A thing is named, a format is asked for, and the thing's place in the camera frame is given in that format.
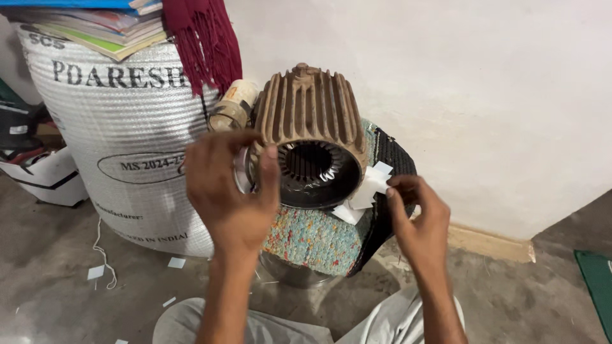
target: maroon scarf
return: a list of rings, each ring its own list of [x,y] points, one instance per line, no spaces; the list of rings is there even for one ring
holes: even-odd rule
[[[242,79],[238,40],[223,0],[163,0],[163,14],[194,95],[202,94],[204,83],[223,95]]]

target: person's left hand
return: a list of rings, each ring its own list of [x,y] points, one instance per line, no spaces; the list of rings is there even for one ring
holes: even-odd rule
[[[207,133],[187,147],[187,196],[215,245],[215,256],[256,255],[278,209],[278,149],[267,147],[259,159],[259,193],[243,194],[234,181],[234,158],[260,139],[252,130]]]

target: hand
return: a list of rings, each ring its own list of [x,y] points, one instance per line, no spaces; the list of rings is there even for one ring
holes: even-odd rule
[[[387,181],[387,203],[393,231],[417,279],[446,279],[446,250],[450,209],[418,176],[402,175]],[[419,204],[421,214],[411,222],[404,203]]]
[[[236,154],[260,139],[252,130],[207,133],[187,147],[187,197],[211,234],[215,257],[256,257],[274,221],[280,193],[277,148],[261,154],[258,194],[241,193],[234,181]]]

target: grey trousers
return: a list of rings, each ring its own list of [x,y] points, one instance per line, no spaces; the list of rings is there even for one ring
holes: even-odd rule
[[[398,291],[378,304],[371,314],[337,343],[418,344],[423,338],[423,302],[417,288]],[[461,305],[455,298],[461,324]],[[204,314],[204,299],[187,299],[170,307],[157,321],[153,344],[193,344]],[[326,327],[283,320],[248,311],[245,344],[331,344]]]

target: white cardboard box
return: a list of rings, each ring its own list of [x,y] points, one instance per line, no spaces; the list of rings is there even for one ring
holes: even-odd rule
[[[0,170],[47,203],[73,206],[89,198],[68,147],[29,167],[0,162]]]

